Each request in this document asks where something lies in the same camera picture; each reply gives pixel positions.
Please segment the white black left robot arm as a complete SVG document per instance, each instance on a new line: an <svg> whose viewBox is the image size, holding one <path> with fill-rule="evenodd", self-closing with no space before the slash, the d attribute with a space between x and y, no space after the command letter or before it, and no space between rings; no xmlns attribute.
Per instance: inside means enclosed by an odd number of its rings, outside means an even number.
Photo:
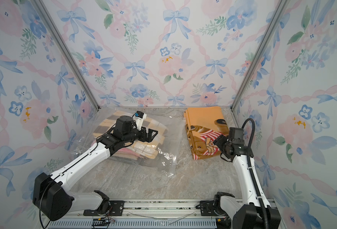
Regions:
<svg viewBox="0 0 337 229"><path fill-rule="evenodd" d="M50 221L57 221L67 213L90 210L98 215L107 215L111 208L109 197L99 190L91 193L73 193L71 188L91 169L108 159L120 149L140 141L150 143L159 133L146 129L143 122L146 114L136 112L123 115L96 142L78 158L51 174L41 173L35 179L33 204L39 213Z"/></svg>

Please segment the orange cartoon print blanket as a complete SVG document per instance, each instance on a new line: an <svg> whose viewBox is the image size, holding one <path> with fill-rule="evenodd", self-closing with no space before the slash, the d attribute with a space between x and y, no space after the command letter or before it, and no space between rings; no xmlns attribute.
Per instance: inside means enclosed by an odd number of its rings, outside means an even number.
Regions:
<svg viewBox="0 0 337 229"><path fill-rule="evenodd" d="M213 141L221 135L227 136L229 131L222 109L218 106L189 107L184 118L192 158L200 160L220 155Z"/></svg>

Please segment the clear plastic vacuum bag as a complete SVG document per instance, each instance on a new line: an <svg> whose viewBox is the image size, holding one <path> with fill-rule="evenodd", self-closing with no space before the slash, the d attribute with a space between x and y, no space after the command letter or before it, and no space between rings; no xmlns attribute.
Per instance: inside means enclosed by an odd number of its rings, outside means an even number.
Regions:
<svg viewBox="0 0 337 229"><path fill-rule="evenodd" d="M151 117L162 123L168 128L168 132L164 134L164 143L159 147L159 154L155 159L139 159L138 161L110 157L109 160L121 163L139 165L141 167L152 168L156 171L164 173L167 177L173 176L177 165L180 145L183 139L183 129L185 126L183 113L181 111L172 110L169 108L103 108L98 111L82 130L73 136L69 152L74 158L82 155L88 148L90 148L98 137L93 136L94 130L97 126L110 117L116 111L128 112L128 116L132 116L136 111L144 112L147 117Z"/></svg>

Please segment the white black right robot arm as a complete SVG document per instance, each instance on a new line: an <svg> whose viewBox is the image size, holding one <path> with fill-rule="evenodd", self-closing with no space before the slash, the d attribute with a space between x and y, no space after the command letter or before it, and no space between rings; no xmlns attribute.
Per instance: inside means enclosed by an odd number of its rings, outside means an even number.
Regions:
<svg viewBox="0 0 337 229"><path fill-rule="evenodd" d="M254 167L253 153L244 143L244 130L232 127L228 136L214 141L222 159L233 163L242 192L242 202L234 195L218 192L213 200L201 201L196 209L202 216L216 216L219 229L277 229L281 216L266 198Z"/></svg>

